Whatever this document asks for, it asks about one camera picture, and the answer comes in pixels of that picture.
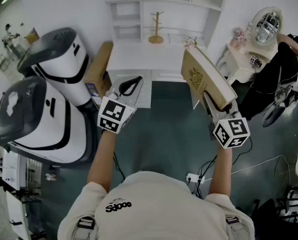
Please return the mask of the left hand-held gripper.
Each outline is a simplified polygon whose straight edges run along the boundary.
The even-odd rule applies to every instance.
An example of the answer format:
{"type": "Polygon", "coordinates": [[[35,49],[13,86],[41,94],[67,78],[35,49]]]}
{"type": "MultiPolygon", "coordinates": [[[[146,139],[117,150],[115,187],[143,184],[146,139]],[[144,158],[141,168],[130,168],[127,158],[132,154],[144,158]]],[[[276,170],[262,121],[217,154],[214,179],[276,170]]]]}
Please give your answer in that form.
{"type": "Polygon", "coordinates": [[[143,85],[142,76],[117,79],[102,98],[97,126],[118,134],[137,110],[135,104],[143,85]]]}

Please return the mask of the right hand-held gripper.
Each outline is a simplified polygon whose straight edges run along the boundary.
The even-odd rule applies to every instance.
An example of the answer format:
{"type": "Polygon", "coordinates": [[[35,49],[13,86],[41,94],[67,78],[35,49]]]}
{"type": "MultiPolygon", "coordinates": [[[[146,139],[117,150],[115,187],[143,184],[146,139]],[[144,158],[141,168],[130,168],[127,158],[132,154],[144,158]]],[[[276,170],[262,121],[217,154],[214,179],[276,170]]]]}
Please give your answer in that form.
{"type": "Polygon", "coordinates": [[[218,141],[224,149],[242,146],[250,137],[250,130],[246,118],[238,111],[237,102],[232,101],[228,105],[227,113],[219,112],[210,95],[204,92],[203,103],[211,118],[208,126],[211,141],[218,141]]]}

